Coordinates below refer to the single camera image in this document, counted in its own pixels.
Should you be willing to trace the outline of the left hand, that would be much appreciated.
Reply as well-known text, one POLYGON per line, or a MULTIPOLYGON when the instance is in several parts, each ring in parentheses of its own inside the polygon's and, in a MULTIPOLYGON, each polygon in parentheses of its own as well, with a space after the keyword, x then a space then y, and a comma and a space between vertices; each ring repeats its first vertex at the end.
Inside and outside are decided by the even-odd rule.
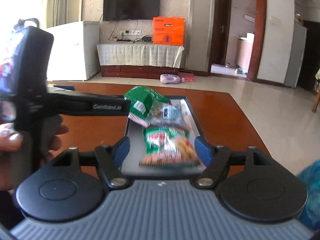
MULTIPOLYGON (((43 160, 41 165, 54 159, 53 152, 61 148, 61 140, 59 135, 66 134, 69 128, 66 125, 61 125, 58 129, 56 136, 53 137, 49 145, 49 153, 43 160)), ((16 152, 22 146, 23 135, 14 130, 12 123, 1 124, 1 191, 9 191, 14 188, 11 179, 11 163, 10 153, 16 152)))

